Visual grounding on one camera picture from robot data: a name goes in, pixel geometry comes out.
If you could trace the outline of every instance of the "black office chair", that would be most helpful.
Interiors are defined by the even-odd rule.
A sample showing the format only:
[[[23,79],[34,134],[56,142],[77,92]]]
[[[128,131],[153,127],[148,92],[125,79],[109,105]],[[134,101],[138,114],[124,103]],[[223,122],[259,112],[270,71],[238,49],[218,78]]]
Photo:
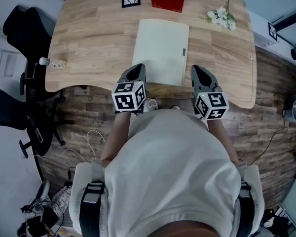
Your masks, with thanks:
[[[18,49],[28,60],[27,72],[20,79],[20,94],[24,94],[25,85],[34,89],[34,98],[37,102],[45,101],[58,92],[47,92],[45,89],[46,66],[38,61],[47,57],[51,36],[47,33],[35,8],[25,11],[16,6],[3,25],[3,33],[7,35],[10,45]]]
[[[53,135],[61,146],[65,142],[60,138],[56,127],[62,124],[73,124],[73,120],[54,121],[56,105],[59,99],[54,101],[53,107],[48,115],[43,107],[34,101],[28,103],[20,102],[4,91],[0,90],[0,125],[9,126],[15,129],[27,129],[30,142],[23,145],[19,142],[21,150],[28,158],[26,149],[32,147],[33,152],[40,156],[47,153]]]

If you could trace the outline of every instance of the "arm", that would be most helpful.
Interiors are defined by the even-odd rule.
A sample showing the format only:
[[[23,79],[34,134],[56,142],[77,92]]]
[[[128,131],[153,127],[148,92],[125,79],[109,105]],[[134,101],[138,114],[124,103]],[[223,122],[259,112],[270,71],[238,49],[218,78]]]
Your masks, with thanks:
[[[130,112],[116,114],[113,127],[101,154],[102,167],[106,167],[128,140]]]
[[[225,147],[227,153],[229,155],[230,160],[237,164],[239,162],[237,152],[222,124],[222,122],[217,120],[209,120],[207,121],[208,129],[211,134],[213,134]]]

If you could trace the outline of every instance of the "wooden desk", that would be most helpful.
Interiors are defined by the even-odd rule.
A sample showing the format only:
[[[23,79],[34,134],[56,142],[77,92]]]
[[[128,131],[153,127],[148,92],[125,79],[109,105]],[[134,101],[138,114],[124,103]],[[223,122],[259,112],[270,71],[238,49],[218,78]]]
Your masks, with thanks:
[[[185,0],[183,12],[151,6],[122,9],[121,0],[66,0],[54,30],[49,57],[67,60],[65,70],[47,68],[45,87],[57,91],[73,85],[93,85],[112,90],[131,67],[140,19],[164,19],[189,25],[184,85],[148,84],[149,97],[191,97],[193,64],[210,70],[229,101],[252,108],[256,100],[257,64],[250,17],[242,0],[230,0],[236,18],[231,31],[209,24],[207,11],[228,0]]]

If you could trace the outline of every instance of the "green leaf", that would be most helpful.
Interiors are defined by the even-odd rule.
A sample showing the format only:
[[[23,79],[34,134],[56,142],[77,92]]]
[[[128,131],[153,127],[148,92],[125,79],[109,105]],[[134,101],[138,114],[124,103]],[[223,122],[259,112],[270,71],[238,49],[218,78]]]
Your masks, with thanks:
[[[227,19],[236,22],[235,17],[230,12],[227,13]]]

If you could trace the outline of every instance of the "white board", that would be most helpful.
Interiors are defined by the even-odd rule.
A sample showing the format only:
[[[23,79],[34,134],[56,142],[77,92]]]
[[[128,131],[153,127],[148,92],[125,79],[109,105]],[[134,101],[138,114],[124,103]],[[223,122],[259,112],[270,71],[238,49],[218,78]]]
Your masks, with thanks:
[[[185,76],[187,43],[187,24],[142,19],[132,66],[145,64],[147,82],[181,86]]]

